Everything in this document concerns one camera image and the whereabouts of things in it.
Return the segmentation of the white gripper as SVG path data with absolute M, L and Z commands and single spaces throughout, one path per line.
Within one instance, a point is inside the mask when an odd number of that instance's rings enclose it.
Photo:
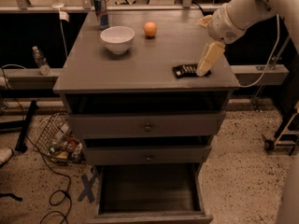
M 238 28 L 231 21 L 227 3 L 217 9 L 212 16 L 206 15 L 198 19 L 196 24 L 204 28 L 208 27 L 209 36 L 217 40 L 204 46 L 196 69 L 196 75 L 203 77 L 224 53 L 224 44 L 233 44 L 246 31 Z

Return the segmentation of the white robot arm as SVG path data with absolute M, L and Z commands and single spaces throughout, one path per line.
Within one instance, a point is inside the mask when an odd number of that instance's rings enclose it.
M 292 43 L 299 49 L 299 0 L 231 0 L 198 23 L 214 40 L 204 47 L 196 74 L 205 75 L 224 52 L 255 23 L 275 15 L 283 19 Z M 299 155 L 287 174 L 276 224 L 299 224 Z

